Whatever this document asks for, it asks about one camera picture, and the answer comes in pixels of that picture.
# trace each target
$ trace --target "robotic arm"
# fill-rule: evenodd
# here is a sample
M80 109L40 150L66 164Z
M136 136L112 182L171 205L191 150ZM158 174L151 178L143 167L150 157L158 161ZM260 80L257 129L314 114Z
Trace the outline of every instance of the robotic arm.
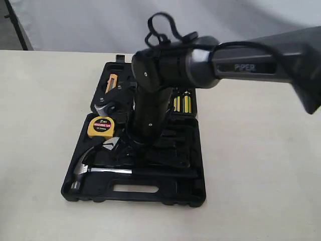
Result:
M168 19L178 42L154 29L155 16ZM149 48L132 59L138 88L128 132L137 143L152 143L161 135L174 87L212 88L224 78L286 82L306 112L321 105L321 27L223 44L197 32L181 36L166 13L153 15L148 28ZM149 43L151 36L158 38L157 46Z

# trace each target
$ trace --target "black plastic tool case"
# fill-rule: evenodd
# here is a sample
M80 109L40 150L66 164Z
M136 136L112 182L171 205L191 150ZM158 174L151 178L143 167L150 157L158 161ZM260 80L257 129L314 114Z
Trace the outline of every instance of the black plastic tool case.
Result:
M71 184L74 180L73 170L80 156L93 145L101 143L104 139L101 137L89 138L87 136L87 128L90 121L97 117L98 114L94 108L94 103L104 95L107 80L109 75L115 73L118 75L118 83L123 81L133 80L131 73L131 64L124 63L121 57L117 58L116 62L108 62L105 64L101 78L97 85L93 100L91 102L90 113L84 122L81 130L78 143L76 145L71 163L69 165L61 193L68 201L92 200L94 202L102 202L105 200L124 200L124 201L156 201L166 205L180 204L198 207L203 204L206 198L205 181L203 174L203 162L201 143L199 136L198 121L195 119L197 114L196 96L194 89L188 89L192 97L192 113L172 112L170 119L159 141L163 139L175 141L177 145L177 155L187 156L188 161L180 163L181 168L186 166L189 170L196 171L197 178L180 178L180 177L153 177L153 176L134 176L119 173L87 173L82 182L82 188L79 193L70 191ZM115 120L115 133L118 129L124 128L124 119L119 119L119 116L111 116ZM156 153L151 150L152 156L161 157L161 153ZM98 151L91 158L91 163L97 167L107 168L135 168L135 164L126 163L125 167L122 164L115 164L109 161L109 156L106 152ZM168 170L167 166L153 162L144 162L147 168L159 168ZM147 185L156 186L158 191L155 193L145 192L122 192L114 191L114 185Z

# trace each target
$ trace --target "table surface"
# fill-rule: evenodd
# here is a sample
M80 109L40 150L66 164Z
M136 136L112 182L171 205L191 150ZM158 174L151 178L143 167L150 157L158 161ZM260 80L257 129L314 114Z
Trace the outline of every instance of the table surface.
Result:
M114 60L0 51L0 240L321 240L321 114L282 83L197 90L203 206L66 201L61 185Z

